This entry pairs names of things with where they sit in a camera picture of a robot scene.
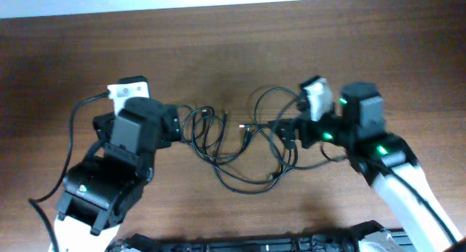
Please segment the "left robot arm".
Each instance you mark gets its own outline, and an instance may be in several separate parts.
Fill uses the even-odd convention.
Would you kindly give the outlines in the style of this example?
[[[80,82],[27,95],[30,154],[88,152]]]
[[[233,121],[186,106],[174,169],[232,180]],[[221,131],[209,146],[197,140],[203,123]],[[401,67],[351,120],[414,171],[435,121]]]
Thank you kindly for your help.
[[[93,126],[98,141],[63,179],[51,251],[104,251],[152,181],[157,150],[181,139],[177,106],[153,98],[129,98]]]

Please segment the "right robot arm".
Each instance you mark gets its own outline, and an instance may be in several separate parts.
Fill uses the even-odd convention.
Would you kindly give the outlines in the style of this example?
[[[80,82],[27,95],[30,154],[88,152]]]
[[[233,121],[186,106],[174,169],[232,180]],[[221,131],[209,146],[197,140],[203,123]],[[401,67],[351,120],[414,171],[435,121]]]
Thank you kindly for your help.
[[[341,89],[336,114],[325,79],[301,84],[293,99],[301,115],[271,123],[307,149],[318,141],[346,151],[352,168],[385,202],[418,251],[464,251],[465,239],[431,190],[419,159],[407,142],[386,129],[384,99],[374,83],[353,82]]]

